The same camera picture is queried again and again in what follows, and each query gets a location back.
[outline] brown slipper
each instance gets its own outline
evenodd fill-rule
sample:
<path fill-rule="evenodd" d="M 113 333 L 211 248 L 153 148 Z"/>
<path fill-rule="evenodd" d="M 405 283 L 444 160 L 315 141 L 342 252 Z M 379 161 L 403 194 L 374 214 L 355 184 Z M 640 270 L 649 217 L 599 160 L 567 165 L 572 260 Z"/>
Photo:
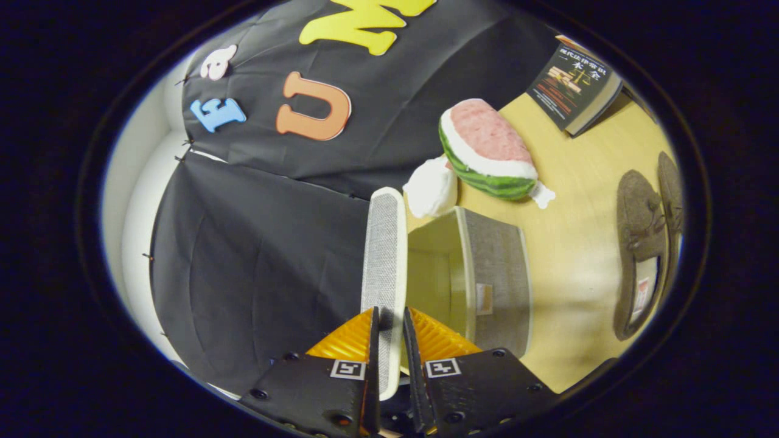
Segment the brown slipper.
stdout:
<path fill-rule="evenodd" d="M 622 284 L 614 332 L 620 341 L 638 331 L 657 301 L 666 248 L 661 202 L 660 195 L 639 172 L 628 171 L 619 181 L 617 228 Z"/>
<path fill-rule="evenodd" d="M 663 211 L 668 224 L 668 274 L 665 283 L 670 287 L 676 274 L 676 264 L 679 262 L 682 228 L 684 227 L 684 207 L 679 170 L 665 152 L 660 152 L 657 176 L 660 179 L 660 195 L 663 198 Z"/>

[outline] watermelon plush toy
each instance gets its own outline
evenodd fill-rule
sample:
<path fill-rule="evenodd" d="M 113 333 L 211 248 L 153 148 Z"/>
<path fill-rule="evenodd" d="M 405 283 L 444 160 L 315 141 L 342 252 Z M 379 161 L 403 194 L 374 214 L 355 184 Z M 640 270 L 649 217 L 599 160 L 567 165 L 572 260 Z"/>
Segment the watermelon plush toy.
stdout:
<path fill-rule="evenodd" d="M 522 137 L 482 99 L 446 110 L 439 123 L 441 143 L 457 176 L 502 200 L 525 197 L 538 172 Z"/>

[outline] yellow letter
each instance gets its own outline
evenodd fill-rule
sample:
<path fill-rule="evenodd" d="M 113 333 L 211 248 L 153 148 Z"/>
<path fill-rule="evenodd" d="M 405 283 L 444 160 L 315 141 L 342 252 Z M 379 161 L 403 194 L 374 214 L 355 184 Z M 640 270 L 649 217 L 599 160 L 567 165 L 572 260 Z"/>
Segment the yellow letter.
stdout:
<path fill-rule="evenodd" d="M 435 0 L 330 0 L 347 6 L 351 11 L 315 19 L 300 33 L 301 44 L 316 40 L 335 40 L 368 48 L 371 55 L 384 55 L 397 39 L 394 32 L 368 32 L 372 27 L 405 27 L 406 22 L 384 9 L 397 9 L 404 16 L 417 16 L 435 3 Z"/>

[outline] book cover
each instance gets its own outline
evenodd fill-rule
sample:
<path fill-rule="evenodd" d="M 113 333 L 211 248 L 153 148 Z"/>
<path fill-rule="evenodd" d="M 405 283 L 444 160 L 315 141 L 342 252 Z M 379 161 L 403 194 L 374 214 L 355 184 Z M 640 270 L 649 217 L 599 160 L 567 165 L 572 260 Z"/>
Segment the book cover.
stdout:
<path fill-rule="evenodd" d="M 560 44 L 528 93 L 561 130 L 592 104 L 614 72 L 584 51 Z"/>

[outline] black cloth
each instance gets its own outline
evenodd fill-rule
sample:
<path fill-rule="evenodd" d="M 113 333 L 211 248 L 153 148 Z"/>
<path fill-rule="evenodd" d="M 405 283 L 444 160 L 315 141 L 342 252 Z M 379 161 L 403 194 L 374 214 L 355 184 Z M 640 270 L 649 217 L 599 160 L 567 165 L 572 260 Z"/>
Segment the black cloth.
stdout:
<path fill-rule="evenodd" d="M 407 25 L 392 29 L 397 40 L 381 56 L 342 41 L 298 41 L 306 23 L 346 10 L 329 0 L 294 0 L 205 43 L 189 66 L 182 98 L 192 147 L 367 200 L 383 186 L 401 189 L 424 160 L 442 154 L 438 120 L 447 108 L 472 97 L 502 108 L 525 92 L 558 45 L 543 23 L 485 0 L 437 2 L 415 17 L 388 9 Z M 238 51 L 227 75 L 201 78 L 206 56 L 230 44 Z M 313 97 L 284 97 L 293 71 L 349 95 L 352 114 L 338 137 L 320 142 L 276 131 L 282 104 L 317 118 L 330 112 Z M 210 133 L 189 110 L 195 100 L 228 97 L 246 122 Z"/>
<path fill-rule="evenodd" d="M 193 375 L 243 394 L 359 312 L 368 202 L 189 153 L 157 214 L 151 279 Z"/>
<path fill-rule="evenodd" d="M 300 44 L 309 21 L 347 10 L 293 0 L 207 41 L 182 97 L 192 149 L 157 214 L 154 305 L 194 376 L 243 394 L 286 351 L 305 351 L 359 311 L 368 200 L 438 157 L 441 114 L 481 97 L 521 95 L 557 47 L 544 24 L 484 0 L 438 2 L 402 17 L 382 56 L 362 46 Z M 201 78 L 212 51 L 236 44 L 227 75 Z M 352 114 L 335 139 L 276 131 L 282 104 L 324 118 L 330 106 L 282 94 L 290 72 L 344 90 Z M 235 99 L 247 120 L 206 131 L 195 100 Z"/>

